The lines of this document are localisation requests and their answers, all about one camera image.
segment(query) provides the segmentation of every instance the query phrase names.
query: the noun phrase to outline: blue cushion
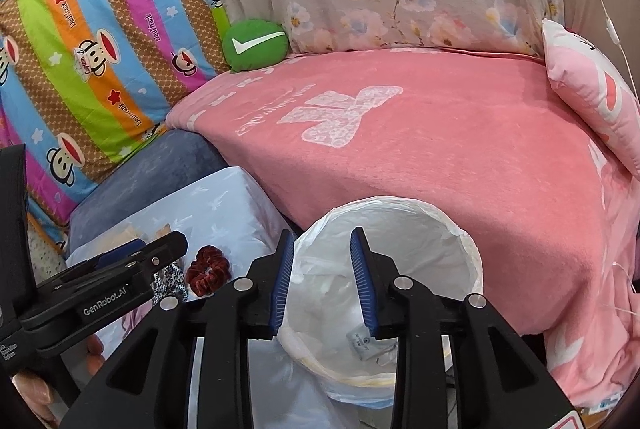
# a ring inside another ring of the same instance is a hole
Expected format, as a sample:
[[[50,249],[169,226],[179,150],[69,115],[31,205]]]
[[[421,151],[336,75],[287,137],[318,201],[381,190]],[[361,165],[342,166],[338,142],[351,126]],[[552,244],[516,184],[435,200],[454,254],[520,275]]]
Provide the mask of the blue cushion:
[[[120,166],[71,214],[68,253],[228,164],[197,133],[170,130]]]

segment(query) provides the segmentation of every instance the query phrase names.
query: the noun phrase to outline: metal screw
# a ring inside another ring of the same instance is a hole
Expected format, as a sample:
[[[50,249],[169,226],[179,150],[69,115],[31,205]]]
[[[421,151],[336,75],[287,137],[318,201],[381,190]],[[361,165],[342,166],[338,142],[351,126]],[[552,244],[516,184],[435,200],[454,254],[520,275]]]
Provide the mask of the metal screw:
[[[177,307],[179,302],[180,301],[178,301],[177,298],[170,295],[169,297],[165,297],[160,301],[160,308],[165,312],[168,312],[169,310],[173,310],[175,307]]]
[[[480,294],[471,294],[469,296],[469,304],[473,308],[484,308],[486,306],[486,299]]]
[[[414,282],[411,278],[401,275],[394,279],[394,285],[396,285],[396,288],[400,290],[409,290],[414,285]]]
[[[253,286],[254,282],[248,277],[241,277],[234,282],[234,288],[238,290],[238,292],[246,292],[247,290],[251,290]]]

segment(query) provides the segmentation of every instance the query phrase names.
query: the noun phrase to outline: white checkmark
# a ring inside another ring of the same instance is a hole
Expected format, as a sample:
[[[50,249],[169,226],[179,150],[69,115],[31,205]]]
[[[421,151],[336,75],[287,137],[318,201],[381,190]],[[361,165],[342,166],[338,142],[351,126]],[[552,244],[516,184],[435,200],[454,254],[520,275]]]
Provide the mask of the white checkmark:
[[[232,38],[231,41],[233,42],[234,47],[236,48],[236,53],[240,55],[241,53],[249,50],[249,48],[258,46],[260,43],[264,43],[265,41],[273,39],[274,37],[278,37],[279,35],[284,35],[284,32],[274,32],[273,34],[267,34],[267,35],[263,35],[262,37],[256,37],[255,39],[247,41],[246,43],[240,43],[235,38]]]

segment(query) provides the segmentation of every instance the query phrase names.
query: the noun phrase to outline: pink bunny pillow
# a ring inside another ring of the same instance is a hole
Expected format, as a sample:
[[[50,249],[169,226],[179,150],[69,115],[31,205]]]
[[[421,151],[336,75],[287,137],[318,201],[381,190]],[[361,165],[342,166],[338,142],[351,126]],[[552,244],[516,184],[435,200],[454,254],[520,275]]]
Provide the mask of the pink bunny pillow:
[[[542,32],[551,87],[640,180],[638,99],[613,63],[589,41],[548,19]]]

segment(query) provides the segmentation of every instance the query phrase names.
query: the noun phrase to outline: pillow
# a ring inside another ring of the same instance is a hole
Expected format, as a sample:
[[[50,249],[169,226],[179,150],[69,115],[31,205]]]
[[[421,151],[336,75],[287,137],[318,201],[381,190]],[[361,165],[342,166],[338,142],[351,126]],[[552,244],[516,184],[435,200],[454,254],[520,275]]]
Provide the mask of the pillow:
[[[289,51],[289,39],[278,24],[248,19],[227,31],[222,50],[232,71],[258,70],[282,61]]]
[[[53,245],[171,107],[228,70],[225,18],[219,0],[0,3],[0,146],[26,144],[30,215]]]
[[[548,19],[542,31],[551,87],[640,178],[638,99],[613,63],[589,41]]]

